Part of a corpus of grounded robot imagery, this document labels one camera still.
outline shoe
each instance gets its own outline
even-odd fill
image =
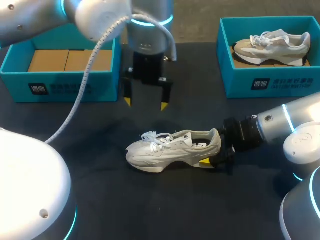
[[[261,36],[250,36],[250,39],[238,41],[233,50],[244,61],[260,65],[267,60],[276,60],[289,66],[303,66],[304,57],[311,46],[311,36],[290,35],[282,29],[264,32]]]
[[[126,150],[126,160],[133,167],[149,172],[161,173],[169,164],[185,162],[196,168],[213,168],[209,157],[216,156],[221,149],[218,130],[180,131],[170,135],[147,132],[142,140],[131,144]]]

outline dark tabletop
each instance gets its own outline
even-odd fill
[[[171,103],[161,90],[133,85],[133,107],[83,103],[52,146],[66,161],[77,197],[79,240],[278,240],[279,209],[289,188],[281,181],[281,145],[236,156],[233,175],[174,163],[163,173],[133,169],[125,149],[148,131],[209,131],[223,120],[277,107],[292,98],[226,99],[215,43],[178,44]],[[6,50],[0,51],[0,63]],[[123,53],[124,65],[132,59]],[[45,141],[71,103],[15,104],[0,82],[0,126]]]

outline shoelace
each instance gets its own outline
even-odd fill
[[[261,45],[272,45],[272,41],[269,38],[266,38],[265,35],[269,34],[269,31],[265,31],[264,33],[261,34],[261,36],[255,35],[255,36],[250,36],[250,42],[251,45],[256,48]]]
[[[161,136],[167,136],[165,139],[157,139]],[[149,131],[144,133],[142,136],[142,141],[150,143],[151,153],[157,153],[159,149],[162,151],[164,148],[170,148],[168,144],[170,141],[174,140],[174,137],[169,133],[161,133],[157,135],[156,131]]]

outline teal box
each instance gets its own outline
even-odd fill
[[[0,69],[0,76],[16,103],[74,102],[83,79],[83,71],[28,72],[35,50],[93,50],[72,24],[43,33],[29,41],[12,45]],[[83,102],[115,102],[121,64],[120,40],[107,42],[102,50],[112,50],[110,71],[92,71]],[[31,91],[40,87],[44,93]]]
[[[311,66],[235,68],[230,46],[279,29],[310,33]],[[304,97],[320,91],[320,26],[313,16],[221,18],[216,53],[228,98]]]

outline shoe sole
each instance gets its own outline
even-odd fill
[[[255,65],[260,65],[263,62],[267,60],[276,60],[280,63],[283,63],[285,65],[289,66],[296,66],[296,67],[302,67],[304,65],[304,59],[303,58],[294,58],[294,57],[284,57],[284,56],[278,56],[278,57],[267,57],[267,58],[251,58],[247,56],[242,56],[238,54],[237,52],[234,52],[239,58],[243,59],[244,61],[250,63],[250,64],[255,64]]]
[[[207,165],[207,164],[201,164],[200,161],[197,161],[196,163],[192,164],[192,159],[187,161],[187,160],[176,160],[176,161],[172,161],[170,163],[166,163],[166,162],[161,162],[159,163],[159,165],[162,166],[150,166],[150,167],[145,167],[145,166],[136,166],[134,165],[132,162],[129,162],[127,160],[127,162],[134,168],[143,171],[143,172],[148,172],[148,173],[153,173],[153,174],[159,174],[161,172],[163,172],[163,170],[166,169],[166,167],[168,167],[170,164],[175,163],[175,162],[184,162],[188,165],[190,165],[191,167],[194,168],[202,168],[202,169],[214,169],[214,166],[211,165]]]

